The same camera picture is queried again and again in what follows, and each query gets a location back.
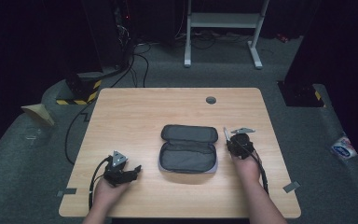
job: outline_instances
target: black handheld device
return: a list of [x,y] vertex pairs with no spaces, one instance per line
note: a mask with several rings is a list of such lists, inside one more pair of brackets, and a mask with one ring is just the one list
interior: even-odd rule
[[237,133],[232,135],[227,141],[227,149],[234,156],[246,159],[255,151],[253,142],[250,141],[249,135],[246,133]]
[[[95,178],[98,173],[98,170],[106,161],[108,162],[108,164],[105,166],[103,175],[100,175]],[[103,178],[106,179],[107,182],[109,182],[109,184],[113,185],[114,187],[119,184],[129,183],[132,180],[136,180],[136,178],[138,177],[138,173],[141,172],[142,166],[137,166],[133,171],[123,171],[126,162],[126,156],[122,155],[117,151],[114,151],[113,156],[108,156],[97,166],[97,169],[95,169],[94,175],[92,176],[91,182],[89,183],[89,209],[91,209],[92,207],[94,183],[99,177],[103,176]]]

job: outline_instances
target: yellow and black hazard tape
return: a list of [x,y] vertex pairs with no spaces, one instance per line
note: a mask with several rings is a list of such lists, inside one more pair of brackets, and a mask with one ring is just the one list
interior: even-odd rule
[[100,86],[101,86],[101,80],[95,82],[92,88],[92,92],[89,94],[89,97],[86,100],[85,99],[57,99],[56,102],[58,105],[87,105],[95,99]]
[[316,90],[315,90],[315,96],[316,96],[316,100],[318,102],[319,107],[326,107],[326,105],[324,104],[324,101],[322,100],[321,94],[319,92],[317,92]]

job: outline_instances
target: dark background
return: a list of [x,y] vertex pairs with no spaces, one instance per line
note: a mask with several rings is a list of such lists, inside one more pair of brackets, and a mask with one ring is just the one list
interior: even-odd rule
[[[140,2],[158,4],[157,0]],[[179,0],[171,2],[176,6],[175,26],[182,16],[177,12],[183,9]],[[205,11],[255,11],[259,6],[255,0],[251,1],[254,4],[232,0],[232,5],[223,7],[219,2],[199,0],[194,4],[195,9]],[[0,138],[22,113],[21,105],[40,103],[45,90],[63,79],[48,53],[46,31],[41,26],[43,13],[42,0],[0,1]],[[274,38],[276,34],[289,39],[305,36],[286,81],[324,84],[358,150],[358,1],[270,1],[261,36]],[[87,44],[79,47],[90,48]]]

